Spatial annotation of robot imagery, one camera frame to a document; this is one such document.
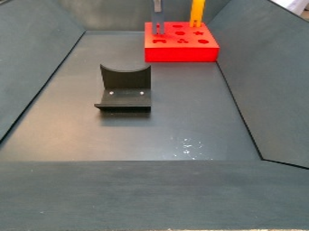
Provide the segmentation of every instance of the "red block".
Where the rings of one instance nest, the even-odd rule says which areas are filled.
[[[166,34],[152,34],[144,24],[144,61],[217,61],[219,47],[206,25],[166,22]]]

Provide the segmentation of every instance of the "metal surface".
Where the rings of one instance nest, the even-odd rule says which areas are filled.
[[[3,142],[0,161],[259,161],[215,63],[152,63],[150,115],[102,114],[92,106],[100,64],[148,66],[143,33],[86,33]]]
[[[151,21],[148,0],[57,0],[70,14],[91,31],[143,31]],[[207,0],[203,21],[209,23],[229,0]],[[189,22],[191,1],[164,1],[166,22]]]
[[[0,7],[0,140],[68,55],[83,29],[55,1]]]
[[[234,0],[210,28],[265,159],[309,167],[309,24],[266,0]]]
[[[309,229],[308,179],[269,162],[5,162],[0,227]]]

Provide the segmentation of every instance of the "gray floor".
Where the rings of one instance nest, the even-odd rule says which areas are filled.
[[[99,65],[140,69],[142,32],[87,32],[1,143],[0,161],[259,161],[215,63],[152,64],[151,114],[107,114]]]

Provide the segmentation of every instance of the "gray wall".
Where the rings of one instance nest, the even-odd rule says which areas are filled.
[[[210,28],[263,158],[309,167],[308,22],[266,0],[233,0]]]
[[[83,29],[57,2],[0,5],[0,140],[68,55]]]
[[[91,31],[143,31],[151,20],[150,0],[57,0]],[[203,21],[209,22],[229,0],[209,0]],[[189,21],[191,0],[166,0],[166,21]]]

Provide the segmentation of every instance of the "hole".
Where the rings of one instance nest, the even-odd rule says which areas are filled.
[[[175,32],[177,35],[185,35],[185,32]]]
[[[194,32],[195,35],[203,35],[203,32]]]
[[[152,43],[158,43],[158,42],[167,43],[166,40],[152,40]]]
[[[198,40],[198,42],[202,43],[202,44],[207,44],[209,43],[207,40]]]
[[[189,42],[186,40],[183,40],[183,39],[179,39],[178,43],[189,43]]]

